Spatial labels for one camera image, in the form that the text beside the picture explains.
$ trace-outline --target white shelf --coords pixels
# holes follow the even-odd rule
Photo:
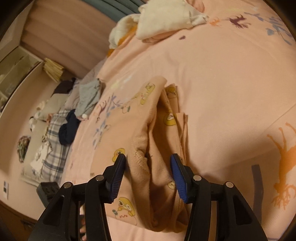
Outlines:
[[[0,133],[2,133],[3,128],[5,128],[5,123],[9,121],[11,113],[13,113],[14,108],[18,105],[19,101],[25,96],[28,88],[36,80],[37,76],[42,72],[43,62],[40,62],[19,84],[16,90],[8,99],[2,113],[0,113]]]
[[[0,112],[19,84],[41,62],[40,58],[21,46],[0,62]]]

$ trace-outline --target metal pivot screw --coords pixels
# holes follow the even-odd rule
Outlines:
[[[102,180],[104,180],[104,176],[103,175],[97,175],[96,180],[97,181],[102,181]]]
[[[71,187],[71,186],[72,186],[72,184],[71,184],[70,182],[66,182],[66,183],[64,183],[64,185],[63,185],[64,188],[69,188],[69,187]]]
[[[200,180],[202,179],[202,177],[201,177],[200,175],[194,175],[194,176],[193,176],[193,179],[194,179],[195,181],[200,181]]]
[[[227,182],[226,186],[229,187],[229,188],[233,188],[233,183],[232,182]]]

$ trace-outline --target plaid fabric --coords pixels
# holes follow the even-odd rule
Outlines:
[[[59,142],[59,129],[62,124],[67,123],[66,116],[69,110],[61,110],[54,114],[47,131],[47,137],[51,144],[52,151],[48,154],[44,161],[42,176],[48,182],[61,181],[66,158],[70,149],[70,145],[64,146]]]

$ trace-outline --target wall outlet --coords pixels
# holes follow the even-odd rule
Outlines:
[[[3,185],[3,196],[8,200],[8,183],[4,181]]]

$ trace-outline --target pink bed sheet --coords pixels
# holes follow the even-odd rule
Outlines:
[[[296,44],[261,0],[203,2],[208,24],[155,45],[133,38],[109,57],[99,73],[106,89],[79,127],[63,180],[90,179],[105,103],[124,103],[161,75],[178,86],[188,115],[189,165],[211,182],[235,183],[277,240],[296,213]],[[109,220],[113,240],[184,238]]]

